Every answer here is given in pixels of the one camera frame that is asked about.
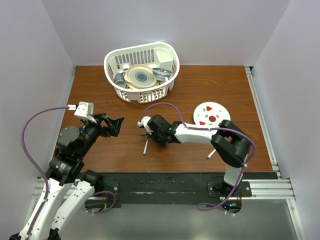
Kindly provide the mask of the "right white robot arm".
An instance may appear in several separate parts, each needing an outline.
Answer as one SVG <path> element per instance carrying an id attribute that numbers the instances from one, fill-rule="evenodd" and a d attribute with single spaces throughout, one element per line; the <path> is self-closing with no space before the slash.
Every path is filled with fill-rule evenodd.
<path id="1" fill-rule="evenodd" d="M 255 153 L 256 146 L 232 121 L 225 119 L 217 127 L 204 127 L 182 121 L 169 123 L 156 114 L 142 117 L 138 125 L 146 129 L 150 139 L 163 147 L 171 143 L 211 145 L 226 164 L 220 191 L 233 197 L 241 190 L 240 181 L 248 154 L 250 150 Z"/>

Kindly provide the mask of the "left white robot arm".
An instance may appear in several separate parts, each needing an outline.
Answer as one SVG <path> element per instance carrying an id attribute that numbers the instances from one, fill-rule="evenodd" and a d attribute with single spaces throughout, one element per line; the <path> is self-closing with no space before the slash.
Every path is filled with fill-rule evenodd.
<path id="1" fill-rule="evenodd" d="M 84 128 L 64 128 L 49 162 L 40 198 L 27 224 L 10 237 L 12 240 L 59 240 L 67 224 L 91 196 L 104 191 L 103 176 L 88 170 L 81 173 L 83 159 L 98 137 L 117 137 L 123 117 L 110 118 L 105 113 L 83 120 Z"/>

